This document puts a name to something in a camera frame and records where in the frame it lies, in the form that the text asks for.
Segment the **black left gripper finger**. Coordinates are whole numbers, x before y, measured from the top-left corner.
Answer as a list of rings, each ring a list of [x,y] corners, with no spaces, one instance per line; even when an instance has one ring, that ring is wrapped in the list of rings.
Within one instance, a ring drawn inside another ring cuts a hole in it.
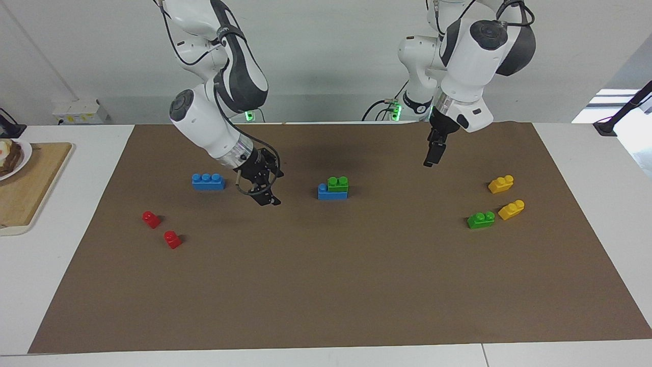
[[[426,167],[433,167],[433,165],[437,165],[445,153],[445,150],[445,143],[430,143],[423,165]]]

